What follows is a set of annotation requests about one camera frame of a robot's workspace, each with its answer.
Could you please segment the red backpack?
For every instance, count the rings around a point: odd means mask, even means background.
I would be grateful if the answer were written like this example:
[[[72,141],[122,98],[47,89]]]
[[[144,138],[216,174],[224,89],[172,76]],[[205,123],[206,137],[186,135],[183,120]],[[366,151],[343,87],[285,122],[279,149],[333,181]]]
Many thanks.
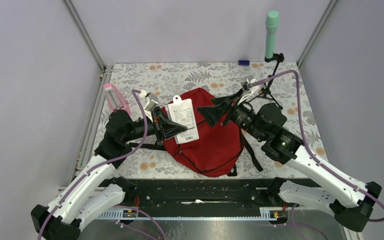
[[[218,124],[210,127],[197,111],[197,107],[211,106],[213,95],[199,87],[183,93],[181,98],[191,99],[199,139],[178,144],[174,138],[170,138],[163,141],[163,145],[145,143],[142,149],[167,152],[178,163],[206,177],[236,176],[236,162],[246,150],[256,169],[263,171],[254,150],[237,125],[230,122],[225,126]]]

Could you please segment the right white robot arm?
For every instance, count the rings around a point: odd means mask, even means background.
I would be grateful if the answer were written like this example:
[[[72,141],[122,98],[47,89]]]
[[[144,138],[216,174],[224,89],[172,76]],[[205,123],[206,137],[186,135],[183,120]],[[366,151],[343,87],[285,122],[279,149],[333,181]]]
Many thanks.
[[[308,187],[276,177],[266,190],[271,205],[305,205],[333,216],[349,230],[363,231],[371,220],[381,186],[357,180],[329,162],[317,159],[306,141],[284,128],[287,118],[275,103],[264,104],[259,111],[246,103],[254,92],[254,88],[243,89],[213,98],[210,106],[200,106],[197,110],[212,127],[219,122],[236,124],[263,142],[261,149],[271,160],[303,173],[317,184]]]

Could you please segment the small white card pack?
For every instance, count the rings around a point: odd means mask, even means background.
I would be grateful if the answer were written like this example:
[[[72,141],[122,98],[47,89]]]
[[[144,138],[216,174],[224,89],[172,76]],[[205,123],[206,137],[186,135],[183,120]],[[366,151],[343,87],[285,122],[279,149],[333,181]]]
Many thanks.
[[[172,103],[167,105],[167,112],[171,121],[186,127],[186,131],[174,137],[177,144],[186,144],[200,138],[193,103],[190,98],[182,99],[179,95],[175,95],[172,98]]]

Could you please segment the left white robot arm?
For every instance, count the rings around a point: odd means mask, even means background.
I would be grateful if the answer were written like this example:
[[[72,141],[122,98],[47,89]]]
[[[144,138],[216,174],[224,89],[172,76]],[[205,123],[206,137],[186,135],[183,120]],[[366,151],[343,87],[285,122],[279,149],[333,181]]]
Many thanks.
[[[139,107],[142,117],[133,121],[126,107],[115,109],[108,118],[104,138],[86,167],[53,201],[46,206],[38,204],[31,211],[39,240],[76,240],[108,209],[118,204],[132,204],[136,186],[124,177],[113,178],[96,196],[92,193],[142,147],[147,136],[156,136],[161,144],[188,130],[168,118],[154,94],[135,89],[132,94],[138,104],[140,98],[146,99],[146,104]]]

